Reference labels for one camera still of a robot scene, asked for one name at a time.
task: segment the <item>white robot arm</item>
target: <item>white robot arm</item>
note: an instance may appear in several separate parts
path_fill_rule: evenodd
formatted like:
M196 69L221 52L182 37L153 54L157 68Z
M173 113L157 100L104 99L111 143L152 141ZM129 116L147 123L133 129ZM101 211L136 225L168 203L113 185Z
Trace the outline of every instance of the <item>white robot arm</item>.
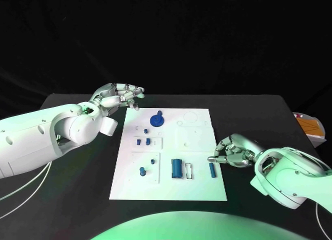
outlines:
M264 195L291 209L309 198L332 213L332 170L304 152L290 147L263 149L235 133L219 142L208 161L238 168L254 165L255 177L250 183Z
M144 89L106 84L88 102L56 106L0 120L0 179L22 174L88 144L98 132L111 136L117 122L108 116L118 107L139 110L133 98Z

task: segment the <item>blue object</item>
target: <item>blue object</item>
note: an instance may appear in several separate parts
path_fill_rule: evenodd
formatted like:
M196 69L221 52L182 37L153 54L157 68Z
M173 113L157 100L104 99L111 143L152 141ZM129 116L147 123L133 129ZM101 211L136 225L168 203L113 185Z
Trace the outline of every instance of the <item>blue object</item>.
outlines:
M211 169L211 177L215 178L217 175L215 175L215 165L212 162L209 162L209 169Z
M143 167L143 166L139 168L139 174L140 174L142 176L146 175L146 170L144 170L144 167Z
M150 124L153 127L160 127L165 124L165 118L163 118L162 111L157 111L157 115L152 116L150 118Z
M182 173L182 159L172 159L172 178L173 179L182 179L183 173Z

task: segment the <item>black table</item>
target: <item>black table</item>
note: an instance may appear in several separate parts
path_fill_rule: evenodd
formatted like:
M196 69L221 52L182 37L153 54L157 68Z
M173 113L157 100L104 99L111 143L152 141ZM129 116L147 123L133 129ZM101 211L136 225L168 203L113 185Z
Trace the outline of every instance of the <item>black table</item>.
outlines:
M52 94L42 109L77 104L90 95ZM283 98L277 95L147 95L142 108L209 109L217 141L232 133L266 148L293 147L317 157ZM111 116L118 125L111 137L95 140L52 162L45 183L26 204L0 220L0 239L90 239L126 221L169 211L206 211L238 215L276 225L309 239L325 239L315 202L299 209L281 206L251 186L253 168L221 165L228 201L110 200L126 109ZM41 168L0 180L0 197L25 184ZM0 216L35 191L42 177L0 202ZM322 226L332 236L332 215L319 208Z

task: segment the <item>robotic hand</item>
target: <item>robotic hand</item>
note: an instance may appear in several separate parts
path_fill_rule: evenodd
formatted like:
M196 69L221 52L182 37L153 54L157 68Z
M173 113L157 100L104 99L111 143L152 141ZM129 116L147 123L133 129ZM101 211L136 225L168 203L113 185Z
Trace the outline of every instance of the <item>robotic hand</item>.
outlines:
M88 102L56 106L0 120L0 179L39 168L72 149L88 144L98 132L111 136L118 107L139 110L134 97L144 89L106 84Z
M235 133L221 140L208 161L238 168L254 165L250 183L266 196L291 209L309 198L332 213L332 170L304 152L290 147L263 149L257 141Z

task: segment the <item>white board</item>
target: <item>white board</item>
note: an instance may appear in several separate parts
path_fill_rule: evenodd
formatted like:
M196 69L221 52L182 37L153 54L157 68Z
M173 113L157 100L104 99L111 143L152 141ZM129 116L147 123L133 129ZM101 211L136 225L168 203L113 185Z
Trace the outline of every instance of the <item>white board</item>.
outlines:
M153 127L150 117L157 111L165 123ZM110 199L227 201L219 163L214 163L215 178L209 169L208 156L214 155L215 147L208 109L140 108L136 111L129 108ZM172 159L182 159L182 178L172 178ZM186 164L191 164L192 179L186 178Z

